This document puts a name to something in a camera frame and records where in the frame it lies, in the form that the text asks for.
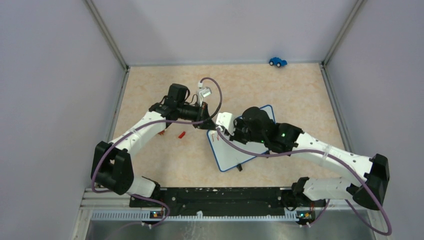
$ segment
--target blue border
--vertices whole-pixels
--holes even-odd
[[[276,122],[276,116],[274,115],[274,108],[273,108],[273,106],[271,106],[270,104],[267,104],[267,105],[265,105],[265,106],[260,107],[259,109],[263,109],[263,108],[266,108],[266,107],[270,107],[270,108],[271,108],[272,118],[273,118],[273,121],[274,121],[274,123],[275,123],[275,122]],[[215,162],[216,162],[216,165],[218,165],[218,169],[219,169],[219,171],[220,171],[220,172],[222,172],[222,173],[224,173],[224,172],[226,172],[226,171],[228,171],[228,170],[230,170],[230,169],[233,169],[233,168],[237,167],[237,165],[235,165],[235,166],[233,166],[233,167],[228,168],[227,170],[221,170],[221,167],[220,167],[220,165],[218,164],[217,156],[215,155],[214,148],[212,147],[211,139],[209,138],[209,135],[208,135],[209,131],[211,131],[211,130],[208,130],[208,131],[206,132],[206,137],[207,137],[207,140],[209,141],[210,149],[212,149],[213,156],[215,157]],[[250,160],[255,159],[255,158],[257,158],[257,156],[254,156],[254,157],[252,157],[252,158],[250,158],[250,159],[247,159],[246,161],[244,161],[244,162],[242,162],[242,163],[240,163],[240,164],[244,164],[244,163],[246,163],[247,161],[250,161]]]

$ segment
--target white plastic part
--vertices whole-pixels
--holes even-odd
[[[335,173],[338,173],[343,178],[350,181],[353,185],[360,187],[360,182],[353,176],[353,174],[345,168],[340,163],[335,160],[327,157],[328,154],[336,156],[341,159],[343,162],[348,164],[364,181],[367,179],[364,177],[364,174],[369,174],[371,171],[371,167],[373,163],[370,161],[370,158],[367,156],[361,156],[357,154],[353,154],[351,152],[342,150],[335,146],[329,145],[325,142],[322,142],[308,133],[301,133],[296,140],[298,144],[297,147],[294,147],[293,150],[302,150],[302,149],[315,149],[319,151],[323,151],[326,154],[323,156],[318,153],[298,153],[295,156],[300,157],[306,160],[309,160],[313,163],[320,165],[326,169],[329,169]]]
[[[165,118],[162,117],[160,113],[157,113],[155,111],[152,111],[152,112],[148,111],[139,122],[137,122],[133,127],[131,127],[123,135],[119,136],[118,138],[115,138],[111,142],[115,143],[120,138],[132,132],[132,134],[129,137],[125,138],[121,143],[116,145],[116,148],[120,150],[127,149],[128,153],[131,156],[131,159],[135,159],[136,154],[146,145],[146,143],[153,136],[165,130],[166,123],[165,122],[154,123],[152,125],[143,127],[140,130],[136,130],[136,128],[153,121],[164,120],[164,119]],[[155,183],[151,180],[148,180],[144,177],[134,177],[134,181],[129,187],[127,193],[137,194],[137,195],[149,198],[152,195],[153,190],[155,189],[155,186],[156,186]]]
[[[320,199],[347,199],[352,200],[352,195],[346,191],[351,182],[344,177],[317,179],[310,178],[306,181],[303,194],[312,201]]]
[[[234,120],[236,117],[234,114],[229,112],[220,112],[218,113],[218,116],[216,117],[216,125],[221,127],[221,130],[223,131],[222,127],[226,129],[230,135],[234,135]]]
[[[199,88],[197,91],[196,91],[196,94],[197,94],[197,103],[199,103],[199,105],[202,105],[202,103],[203,103],[203,100],[207,97],[207,96],[209,96],[209,95],[211,95],[212,94],[212,90],[211,90],[211,88],[210,87],[202,87],[202,88]]]

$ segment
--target metal frame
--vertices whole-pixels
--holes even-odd
[[[343,117],[343,113],[338,101],[338,98],[336,96],[336,93],[334,92],[333,83],[331,81],[331,78],[327,72],[327,65],[331,61],[333,55],[335,54],[336,50],[338,49],[339,45],[345,38],[346,34],[350,30],[350,28],[353,25],[354,20],[356,19],[358,13],[363,8],[364,4],[367,0],[357,0],[352,11],[350,12],[349,16],[347,17],[343,27],[341,28],[339,34],[337,35],[336,39],[334,40],[334,43],[332,44],[331,48],[329,49],[327,55],[325,56],[325,59],[320,63],[320,69],[322,73],[322,77],[324,80],[324,84],[326,87],[326,90],[328,92],[328,97],[330,99],[331,106],[334,111],[334,115],[337,121],[337,125],[340,131],[340,135],[344,144],[344,147],[346,150],[350,152],[354,152],[350,134],[346,127],[345,120]],[[114,41],[112,35],[110,34],[107,26],[105,25],[99,11],[97,10],[95,4],[93,3],[93,0],[83,0],[85,3],[87,9],[90,11],[95,23],[97,24],[101,34],[104,36],[105,41],[110,47],[110,50],[118,60],[121,67],[125,70],[124,77],[122,79],[122,85],[119,90],[119,97],[116,101],[116,105],[114,108],[114,114],[113,118],[110,124],[110,128],[106,132],[106,138],[107,140],[111,140],[115,131],[115,127],[117,124],[117,119],[119,115],[119,111],[121,108],[121,103],[124,97],[125,88],[127,85],[129,73],[130,73],[130,67],[127,65],[124,57],[122,56],[121,52],[119,51],[119,48]],[[85,193],[83,195],[81,205],[78,212],[78,217],[76,219],[76,223],[74,226],[74,231],[72,234],[73,240],[81,240],[85,239],[87,232],[89,231],[89,225],[91,221],[91,217],[93,215],[93,212],[96,210],[128,210],[129,209],[129,202],[130,202],[130,196],[129,195],[117,195],[113,192],[108,192],[104,194],[97,194],[91,191],[90,188],[87,188],[85,190]],[[364,209],[361,206],[354,205],[357,209]],[[328,210],[336,210],[336,211],[350,211],[350,207],[346,204],[344,200],[333,200],[330,202],[330,206]],[[381,214],[377,211],[371,211],[368,210],[368,216],[371,222],[371,225],[378,228],[378,229],[384,229],[385,223],[384,219],[382,218]],[[376,240],[391,240],[393,237],[386,237],[381,236],[378,234],[375,234]]]

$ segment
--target robotic arm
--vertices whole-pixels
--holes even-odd
[[[275,123],[265,111],[258,107],[250,107],[244,111],[241,118],[235,118],[228,112],[219,113],[215,124],[212,121],[213,115],[209,116],[208,104],[203,101],[203,98],[211,93],[210,89],[202,87],[197,93],[200,95],[198,101],[190,105],[186,102],[186,96],[190,94],[188,88],[180,84],[172,84],[168,95],[163,97],[164,102],[152,105],[144,117],[126,133],[110,143],[100,142],[95,148],[92,178],[100,159],[107,151],[109,153],[95,176],[95,182],[119,195],[128,193],[148,198],[155,195],[154,192],[159,191],[160,185],[145,177],[134,177],[131,158],[154,135],[169,127],[172,121],[184,119],[194,123],[193,126],[197,129],[215,130],[218,126],[219,130],[229,136],[230,141],[243,144],[263,143],[274,153],[311,149],[325,152],[324,155],[305,152],[299,153],[298,156],[328,168],[342,177],[330,179],[301,177],[298,182],[293,183],[291,191],[284,196],[284,199],[288,201],[347,199],[354,200],[365,208],[378,210],[359,181],[343,165],[328,158],[330,154],[341,159],[361,176],[378,201],[383,203],[390,178],[386,157],[377,154],[370,158],[336,148],[312,137],[299,127],[288,123]],[[110,149],[117,141],[121,142]]]

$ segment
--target gray floor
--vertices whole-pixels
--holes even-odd
[[[128,221],[92,221],[86,240],[104,240]],[[109,240],[374,240],[352,211],[329,210],[311,228],[291,222],[169,221],[149,230],[132,225]]]

